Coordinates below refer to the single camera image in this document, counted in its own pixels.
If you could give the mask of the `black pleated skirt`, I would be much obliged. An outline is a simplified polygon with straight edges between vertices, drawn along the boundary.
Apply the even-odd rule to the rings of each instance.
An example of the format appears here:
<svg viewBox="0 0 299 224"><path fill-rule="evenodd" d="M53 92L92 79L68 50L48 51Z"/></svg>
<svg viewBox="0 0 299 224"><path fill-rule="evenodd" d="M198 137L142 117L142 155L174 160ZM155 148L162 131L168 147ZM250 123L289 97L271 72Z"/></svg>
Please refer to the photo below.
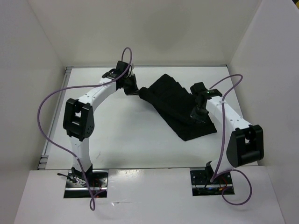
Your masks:
<svg viewBox="0 0 299 224"><path fill-rule="evenodd" d="M190 116L196 106L193 95L167 74L150 87L142 87L139 97L150 103L183 141L217 132L209 117L199 121Z"/></svg>

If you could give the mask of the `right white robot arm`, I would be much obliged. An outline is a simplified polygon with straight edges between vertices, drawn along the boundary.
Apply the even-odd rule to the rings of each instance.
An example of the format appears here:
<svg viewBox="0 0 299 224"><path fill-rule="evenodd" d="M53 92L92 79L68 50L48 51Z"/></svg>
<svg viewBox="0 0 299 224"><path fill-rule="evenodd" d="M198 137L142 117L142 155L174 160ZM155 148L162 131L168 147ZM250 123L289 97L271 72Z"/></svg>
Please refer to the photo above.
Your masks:
<svg viewBox="0 0 299 224"><path fill-rule="evenodd" d="M205 179L216 183L221 174L264 158L263 129L242 118L217 89L207 89L202 82L191 87L196 106L190 116L206 122L209 114L222 124L219 159L206 164Z"/></svg>

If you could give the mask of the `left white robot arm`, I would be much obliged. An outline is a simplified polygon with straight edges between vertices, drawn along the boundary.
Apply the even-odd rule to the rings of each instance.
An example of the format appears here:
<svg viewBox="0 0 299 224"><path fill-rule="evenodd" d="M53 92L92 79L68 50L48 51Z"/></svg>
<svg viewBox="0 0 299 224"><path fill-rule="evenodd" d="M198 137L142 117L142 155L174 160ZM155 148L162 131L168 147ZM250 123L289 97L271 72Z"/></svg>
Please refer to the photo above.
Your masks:
<svg viewBox="0 0 299 224"><path fill-rule="evenodd" d="M133 66L118 61L100 82L83 96L70 98L65 104L63 128L70 137L71 151L76 155L71 168L73 182L86 187L93 182L93 165L89 153L89 138L95 129L94 112L103 101L123 89L126 95L138 91Z"/></svg>

